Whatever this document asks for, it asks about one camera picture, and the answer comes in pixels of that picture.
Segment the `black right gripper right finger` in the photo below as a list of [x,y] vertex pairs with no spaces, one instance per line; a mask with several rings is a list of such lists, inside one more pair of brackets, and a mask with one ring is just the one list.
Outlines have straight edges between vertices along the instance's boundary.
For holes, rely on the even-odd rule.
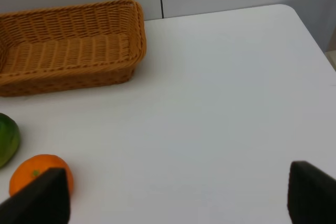
[[335,223],[335,179],[306,161],[292,162],[287,208],[292,223]]

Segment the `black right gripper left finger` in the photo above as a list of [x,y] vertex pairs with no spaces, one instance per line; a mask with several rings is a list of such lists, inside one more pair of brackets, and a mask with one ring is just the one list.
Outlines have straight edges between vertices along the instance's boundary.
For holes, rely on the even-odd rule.
[[63,168],[50,168],[1,203],[1,223],[68,223],[70,194]]

